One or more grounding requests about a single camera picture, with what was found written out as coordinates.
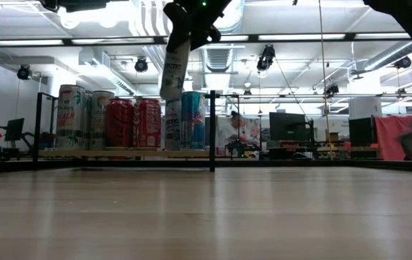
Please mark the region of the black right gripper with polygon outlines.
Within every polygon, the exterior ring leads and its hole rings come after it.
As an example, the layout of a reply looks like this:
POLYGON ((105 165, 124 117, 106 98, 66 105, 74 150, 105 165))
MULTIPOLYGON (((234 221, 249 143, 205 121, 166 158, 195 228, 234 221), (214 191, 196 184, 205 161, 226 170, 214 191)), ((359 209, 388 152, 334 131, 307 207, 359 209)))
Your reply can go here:
POLYGON ((209 43, 218 43, 222 35, 214 23, 224 16, 224 10, 230 2, 231 0, 190 0, 188 12, 177 1, 167 3, 163 11, 172 23, 167 52, 173 53, 189 40, 191 50, 209 43))

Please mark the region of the silver Celsius Arctic Vibe can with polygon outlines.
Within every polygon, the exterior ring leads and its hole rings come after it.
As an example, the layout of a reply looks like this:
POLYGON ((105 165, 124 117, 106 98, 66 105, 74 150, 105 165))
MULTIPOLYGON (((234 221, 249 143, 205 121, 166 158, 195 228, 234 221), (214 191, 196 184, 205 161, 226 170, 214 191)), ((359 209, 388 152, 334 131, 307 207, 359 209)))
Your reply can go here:
POLYGON ((190 40, 175 48, 167 47, 159 95, 165 100, 181 98, 188 66, 190 40))
POLYGON ((168 100, 165 107, 165 149, 180 149, 181 101, 168 100))

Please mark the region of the blue silver Red Bull can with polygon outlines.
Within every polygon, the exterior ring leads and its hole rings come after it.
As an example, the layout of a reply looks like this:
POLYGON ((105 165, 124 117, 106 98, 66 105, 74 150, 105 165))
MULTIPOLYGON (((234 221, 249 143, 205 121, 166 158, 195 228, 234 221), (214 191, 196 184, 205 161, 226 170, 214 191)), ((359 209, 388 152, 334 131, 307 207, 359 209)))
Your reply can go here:
POLYGON ((184 92, 181 98, 180 147, 203 150, 205 147, 205 101, 200 92, 184 92))

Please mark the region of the red Coca-Cola can white script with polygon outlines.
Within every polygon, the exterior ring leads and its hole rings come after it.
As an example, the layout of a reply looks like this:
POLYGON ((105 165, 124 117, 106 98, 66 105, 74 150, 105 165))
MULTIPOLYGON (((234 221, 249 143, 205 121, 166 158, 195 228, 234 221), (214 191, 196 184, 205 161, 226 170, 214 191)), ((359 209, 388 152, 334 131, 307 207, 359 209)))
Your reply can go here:
POLYGON ((161 106, 158 100, 138 98, 133 106, 133 147, 158 150, 161 146, 161 106))

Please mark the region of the red zero sugar cola can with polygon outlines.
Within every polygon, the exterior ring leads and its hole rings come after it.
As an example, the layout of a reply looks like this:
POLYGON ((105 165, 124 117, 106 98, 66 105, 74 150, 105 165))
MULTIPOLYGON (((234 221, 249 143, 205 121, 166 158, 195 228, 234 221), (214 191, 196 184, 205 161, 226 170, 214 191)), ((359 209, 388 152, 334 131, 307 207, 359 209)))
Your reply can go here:
POLYGON ((132 102, 129 99, 111 99, 106 108, 105 126, 106 141, 108 147, 132 147, 132 102))

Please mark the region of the black shelf divider bar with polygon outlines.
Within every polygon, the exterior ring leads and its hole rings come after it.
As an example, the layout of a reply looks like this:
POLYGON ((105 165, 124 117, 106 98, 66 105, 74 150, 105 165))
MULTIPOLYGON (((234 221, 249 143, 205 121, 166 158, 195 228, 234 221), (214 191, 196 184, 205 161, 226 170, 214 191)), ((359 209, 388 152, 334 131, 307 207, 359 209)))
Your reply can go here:
POLYGON ((210 91, 210 115, 209 115, 209 172, 215 172, 216 151, 216 91, 210 91))

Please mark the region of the colourful floral banner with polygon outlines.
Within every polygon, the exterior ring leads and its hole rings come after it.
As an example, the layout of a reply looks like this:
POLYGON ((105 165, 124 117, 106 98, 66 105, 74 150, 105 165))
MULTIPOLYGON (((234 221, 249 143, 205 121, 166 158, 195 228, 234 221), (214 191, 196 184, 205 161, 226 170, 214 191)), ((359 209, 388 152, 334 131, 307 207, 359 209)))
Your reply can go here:
MULTIPOLYGON (((219 147, 224 147, 222 139, 222 127, 227 122, 230 117, 220 117, 217 121, 217 133, 216 133, 216 145, 219 147)), ((244 118, 247 121, 247 132, 250 138, 249 143, 260 145, 260 120, 258 118, 244 118)))

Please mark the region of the dark background screen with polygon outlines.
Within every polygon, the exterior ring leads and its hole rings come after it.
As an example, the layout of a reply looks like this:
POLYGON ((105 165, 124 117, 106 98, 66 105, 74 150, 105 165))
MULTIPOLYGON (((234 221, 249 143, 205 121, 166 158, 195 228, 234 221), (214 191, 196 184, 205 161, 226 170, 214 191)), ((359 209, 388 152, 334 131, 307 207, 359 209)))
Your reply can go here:
POLYGON ((293 113, 269 113, 270 137, 273 141, 306 141, 305 117, 293 113))

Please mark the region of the black computer monitor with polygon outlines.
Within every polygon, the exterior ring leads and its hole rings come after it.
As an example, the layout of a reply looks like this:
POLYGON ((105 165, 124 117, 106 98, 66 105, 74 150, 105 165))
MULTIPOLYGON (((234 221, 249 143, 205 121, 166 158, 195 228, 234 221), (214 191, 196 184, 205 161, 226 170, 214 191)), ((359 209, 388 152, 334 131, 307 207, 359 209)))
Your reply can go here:
POLYGON ((8 121, 8 124, 6 126, 6 132, 4 135, 4 140, 6 142, 19 141, 22 136, 24 122, 24 118, 18 118, 8 121))

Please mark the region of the black background monitor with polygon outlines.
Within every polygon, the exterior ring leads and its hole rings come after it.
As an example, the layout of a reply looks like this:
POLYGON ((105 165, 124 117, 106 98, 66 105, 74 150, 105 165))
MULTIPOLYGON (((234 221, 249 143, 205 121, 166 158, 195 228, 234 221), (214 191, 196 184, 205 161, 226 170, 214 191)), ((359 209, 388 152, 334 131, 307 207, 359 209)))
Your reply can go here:
POLYGON ((366 147, 377 142, 373 117, 349 120, 349 139, 354 147, 366 147))

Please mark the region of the wooden background table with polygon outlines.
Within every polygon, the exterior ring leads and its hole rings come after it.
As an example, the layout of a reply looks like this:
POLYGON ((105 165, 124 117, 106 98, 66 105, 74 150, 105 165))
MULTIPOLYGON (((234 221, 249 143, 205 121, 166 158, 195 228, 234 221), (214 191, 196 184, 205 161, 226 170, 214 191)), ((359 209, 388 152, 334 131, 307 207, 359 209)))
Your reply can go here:
POLYGON ((318 147, 317 152, 378 152, 379 147, 318 147))

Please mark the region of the orange cloth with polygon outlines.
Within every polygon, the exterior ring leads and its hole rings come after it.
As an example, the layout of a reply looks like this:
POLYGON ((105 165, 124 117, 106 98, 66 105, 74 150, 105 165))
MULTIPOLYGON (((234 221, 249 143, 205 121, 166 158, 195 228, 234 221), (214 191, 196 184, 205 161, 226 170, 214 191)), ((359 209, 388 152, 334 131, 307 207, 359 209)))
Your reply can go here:
POLYGON ((399 136, 411 130, 412 116, 375 117, 377 143, 380 157, 386 161, 402 161, 405 158, 399 136))

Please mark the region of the black overhead frame beam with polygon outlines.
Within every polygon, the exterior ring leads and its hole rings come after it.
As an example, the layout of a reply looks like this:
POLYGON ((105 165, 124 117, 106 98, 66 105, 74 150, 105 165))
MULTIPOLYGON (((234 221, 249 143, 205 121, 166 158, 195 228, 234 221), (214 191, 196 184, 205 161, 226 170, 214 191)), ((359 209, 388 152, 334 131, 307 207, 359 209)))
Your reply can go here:
MULTIPOLYGON (((355 41, 407 41, 411 37, 406 32, 328 32, 306 34, 231 34, 223 35, 218 44, 244 43, 316 43, 355 41)), ((107 38, 48 38, 48 39, 0 39, 0 48, 40 48, 58 46, 145 46, 165 45, 168 37, 137 36, 107 38)))

